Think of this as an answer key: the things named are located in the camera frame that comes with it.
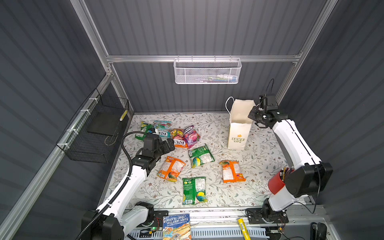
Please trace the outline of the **orange Fox's fruit candy bag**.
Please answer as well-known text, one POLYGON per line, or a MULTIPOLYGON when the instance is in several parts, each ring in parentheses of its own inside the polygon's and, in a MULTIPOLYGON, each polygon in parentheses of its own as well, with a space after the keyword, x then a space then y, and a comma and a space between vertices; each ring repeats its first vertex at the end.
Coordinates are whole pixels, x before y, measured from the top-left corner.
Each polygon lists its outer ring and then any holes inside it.
POLYGON ((183 129, 173 129, 171 130, 170 135, 176 148, 188 148, 183 129))

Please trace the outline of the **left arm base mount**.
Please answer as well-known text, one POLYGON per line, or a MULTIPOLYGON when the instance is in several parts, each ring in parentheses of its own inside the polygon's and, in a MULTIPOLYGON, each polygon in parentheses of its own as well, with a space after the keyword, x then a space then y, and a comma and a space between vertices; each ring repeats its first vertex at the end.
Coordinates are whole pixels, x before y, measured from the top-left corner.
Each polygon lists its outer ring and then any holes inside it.
POLYGON ((133 237, 152 237, 162 229, 163 218, 168 215, 168 211, 154 211, 154 216, 149 221, 138 225, 130 235, 133 237))

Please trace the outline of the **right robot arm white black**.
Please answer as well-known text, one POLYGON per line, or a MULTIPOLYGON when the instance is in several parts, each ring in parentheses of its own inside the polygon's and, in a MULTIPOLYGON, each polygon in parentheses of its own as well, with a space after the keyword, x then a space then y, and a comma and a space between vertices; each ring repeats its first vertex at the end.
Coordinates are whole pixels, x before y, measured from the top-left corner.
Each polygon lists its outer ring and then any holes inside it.
POLYGON ((279 213, 303 197, 318 197, 325 189, 333 167, 322 162, 311 150, 296 123, 276 107, 271 111, 253 107, 249 118, 255 121, 256 125, 263 124, 264 129, 273 130, 289 166, 288 170, 274 177, 281 181, 282 185, 269 185, 272 195, 263 203, 264 212, 279 213))

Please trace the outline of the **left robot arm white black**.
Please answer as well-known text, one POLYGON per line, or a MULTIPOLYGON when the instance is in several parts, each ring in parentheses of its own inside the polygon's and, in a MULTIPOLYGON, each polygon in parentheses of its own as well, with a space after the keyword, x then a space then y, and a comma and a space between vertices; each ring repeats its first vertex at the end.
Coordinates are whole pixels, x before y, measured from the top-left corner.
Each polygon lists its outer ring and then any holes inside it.
POLYGON ((122 147, 129 169, 111 195, 96 210, 84 214, 78 240, 123 240, 137 226, 153 220, 152 204, 140 202, 129 212, 125 210, 156 163, 174 151, 175 144, 173 139, 162 140, 154 133, 144 134, 143 144, 134 158, 122 147))

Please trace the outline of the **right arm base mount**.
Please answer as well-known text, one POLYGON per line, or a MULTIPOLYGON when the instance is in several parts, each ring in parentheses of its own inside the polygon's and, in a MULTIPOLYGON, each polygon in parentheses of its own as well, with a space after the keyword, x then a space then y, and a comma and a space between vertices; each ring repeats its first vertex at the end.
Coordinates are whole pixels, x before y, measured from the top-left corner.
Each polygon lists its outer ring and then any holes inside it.
POLYGON ((268 208, 248 208, 245 214, 250 224, 287 224, 289 222, 286 212, 275 212, 268 208))

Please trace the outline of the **teal Fox's mint cherry bag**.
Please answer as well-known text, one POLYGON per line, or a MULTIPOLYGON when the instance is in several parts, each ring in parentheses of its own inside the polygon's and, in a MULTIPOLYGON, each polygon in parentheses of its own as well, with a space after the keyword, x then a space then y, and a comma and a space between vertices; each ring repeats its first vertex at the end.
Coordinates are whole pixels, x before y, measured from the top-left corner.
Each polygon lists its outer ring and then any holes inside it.
POLYGON ((171 137, 172 122, 170 121, 154 121, 154 128, 156 134, 162 138, 171 137))

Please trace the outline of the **white paper bag floral print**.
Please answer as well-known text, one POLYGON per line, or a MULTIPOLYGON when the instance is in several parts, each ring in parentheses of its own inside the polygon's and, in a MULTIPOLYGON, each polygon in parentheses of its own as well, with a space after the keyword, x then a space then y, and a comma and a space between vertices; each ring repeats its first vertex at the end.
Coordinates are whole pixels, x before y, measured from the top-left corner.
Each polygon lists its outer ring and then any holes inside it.
POLYGON ((225 107, 230 114, 228 149, 245 149, 253 124, 253 120, 249 118, 249 113, 255 106, 254 100, 239 100, 233 97, 226 100, 225 107))

